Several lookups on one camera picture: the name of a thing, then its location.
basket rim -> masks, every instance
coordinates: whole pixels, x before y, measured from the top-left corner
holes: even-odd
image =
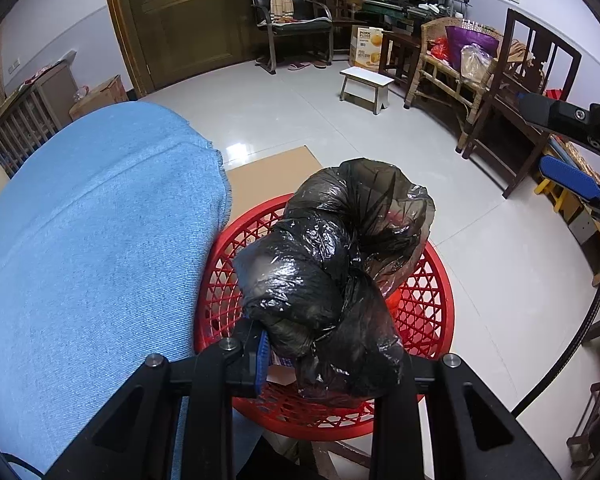
[[[216,238],[209,250],[207,264],[205,272],[203,273],[202,280],[200,282],[200,292],[198,294],[198,302],[196,304],[196,313],[194,315],[194,350],[196,353],[200,353],[205,349],[204,336],[202,333],[202,312],[200,308],[201,298],[206,296],[205,287],[210,281],[211,274],[215,270],[215,262],[221,259],[221,255],[224,253],[226,246],[235,238],[238,232],[244,229],[245,224],[253,222],[262,216],[274,212],[280,208],[283,208],[288,200],[293,196],[293,193],[281,195],[266,202],[263,202],[256,207],[248,210],[243,215],[239,216],[233,222],[231,222]],[[451,290],[451,283],[449,281],[448,274],[446,273],[445,266],[442,260],[436,253],[435,247],[431,242],[427,240],[424,247],[424,251],[427,259],[430,261],[432,267],[434,267],[440,277],[439,288],[442,290],[445,298],[445,321],[444,321],[444,333],[442,335],[442,342],[440,344],[440,350],[438,351],[439,356],[447,354],[451,349],[453,340],[453,334],[455,329],[455,304],[454,297]],[[303,440],[312,440],[314,442],[326,442],[333,440],[345,440],[348,438],[355,438],[357,436],[363,436],[373,431],[374,420],[371,418],[364,422],[358,422],[347,426],[339,426],[336,428],[318,428],[314,426],[298,426],[295,424],[289,424],[280,420],[275,420],[272,417],[266,416],[261,412],[255,404],[249,402],[247,399],[233,400],[234,408],[237,409],[241,414],[254,420],[266,427],[268,430],[275,431],[278,434],[288,436],[291,438],[300,438]],[[263,420],[266,418],[266,425],[263,424]]]

rattan armchair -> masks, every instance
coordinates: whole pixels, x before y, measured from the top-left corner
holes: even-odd
[[[496,68],[497,60],[494,59],[491,62],[491,65],[488,67],[482,80],[477,83],[469,79],[462,78],[457,70],[454,70],[448,64],[433,57],[431,54],[429,54],[430,45],[433,44],[437,38],[440,38],[441,36],[446,37],[445,27],[448,27],[449,25],[455,25],[456,27],[470,27],[473,30],[478,30],[479,32],[483,32],[496,38],[500,42],[498,46],[498,54],[500,54],[500,47],[502,46],[502,34],[491,28],[477,25],[476,23],[467,22],[466,20],[461,20],[459,18],[439,18],[422,25],[422,50],[420,52],[420,59],[413,76],[410,90],[404,100],[404,107],[410,108],[411,103],[416,96],[421,96],[448,104],[447,102],[441,101],[435,96],[431,96],[420,91],[418,88],[423,80],[430,81],[453,99],[463,104],[466,108],[466,119],[463,121],[459,117],[462,134],[458,140],[458,146],[456,147],[456,152],[460,153],[462,152],[462,149],[466,144],[466,140],[471,133],[471,129],[474,126],[482,99],[489,89],[489,79],[491,79],[493,71]]]

black leather chair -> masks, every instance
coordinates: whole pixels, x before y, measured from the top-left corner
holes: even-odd
[[[308,23],[289,23],[284,27],[276,27],[272,24],[270,16],[271,0],[253,0],[253,7],[256,15],[256,23],[260,30],[266,30],[269,36],[269,63],[267,66],[262,64],[263,68],[270,74],[276,73],[276,49],[274,38],[276,36],[300,36],[304,34],[327,34],[329,38],[328,52],[325,61],[331,64],[333,60],[333,25],[331,23],[331,12],[329,8],[320,2],[313,0],[292,0],[294,3],[294,18],[296,20],[312,20],[321,16],[326,16],[329,21],[317,21]],[[317,6],[319,15],[314,14],[314,6]]]

door frame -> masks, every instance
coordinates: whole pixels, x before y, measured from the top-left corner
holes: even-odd
[[[107,0],[107,6],[131,84],[138,98],[145,97],[155,91],[155,86],[142,52],[131,4],[129,0]]]

black plastic bag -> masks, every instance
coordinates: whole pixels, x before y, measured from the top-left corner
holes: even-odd
[[[403,355],[378,287],[351,268],[340,323],[296,360],[298,391],[312,402],[355,408],[399,384]]]
[[[349,160],[305,181],[236,255],[244,309],[297,359],[302,396],[355,406],[399,383],[404,350],[383,298],[413,272],[434,212],[395,166]]]

